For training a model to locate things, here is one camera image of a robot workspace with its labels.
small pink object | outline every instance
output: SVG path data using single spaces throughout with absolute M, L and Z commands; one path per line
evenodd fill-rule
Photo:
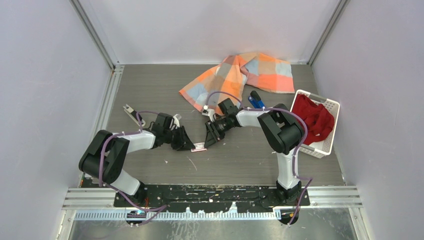
M 194 149 L 192 149 L 191 152 L 195 153 L 195 152 L 201 152 L 201 151 L 206 151 L 206 150 L 208 150 L 208 149 L 205 148 L 205 143 L 199 142 L 199 143 L 194 144 Z

black mounting plate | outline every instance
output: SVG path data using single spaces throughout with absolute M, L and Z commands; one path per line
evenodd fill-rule
M 277 188 L 269 185 L 162 185 L 146 184 L 147 206 L 157 208 L 168 205 L 171 213 L 185 213 L 189 208 L 197 213 L 227 212 L 233 202 L 238 213 L 272 212 L 276 206 L 295 206 L 296 199 L 281 202 L 277 197 Z M 308 191 L 300 201 L 301 206 L 309 206 Z M 131 207 L 120 195 L 115 207 Z

white wall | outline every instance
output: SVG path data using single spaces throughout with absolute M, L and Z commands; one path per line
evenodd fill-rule
M 307 62 L 339 0 L 82 0 L 121 64 L 219 63 L 260 51 Z
M 313 65 L 377 240 L 423 239 L 424 1 L 353 0 Z
M 3 1 L 0 19 L 1 239 L 48 240 L 110 69 L 67 0 Z

basket handle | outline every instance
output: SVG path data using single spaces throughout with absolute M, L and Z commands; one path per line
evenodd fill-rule
M 307 149 L 307 150 L 310 150 L 310 151 L 312 151 L 312 152 L 315 152 L 315 148 L 314 148 L 314 147 L 308 146 L 308 145 L 306 145 L 306 144 L 302 144 L 302 148 L 305 148 L 305 149 Z
M 327 98 L 325 98 L 325 97 L 322 97 L 322 96 L 320 96 L 320 95 L 316 95 L 316 94 L 313 94 L 313 93 L 311 93 L 310 95 L 309 95 L 309 98 L 311 99 L 311 100 L 314 100 L 314 101 L 317 101 L 317 102 L 320 102 L 320 103 L 325 103 L 326 101 L 327 101 Z

blue marker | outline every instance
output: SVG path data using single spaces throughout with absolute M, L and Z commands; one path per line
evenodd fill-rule
M 261 97 L 256 91 L 250 92 L 250 96 L 247 99 L 255 109 L 265 108 L 265 104 L 262 102 Z

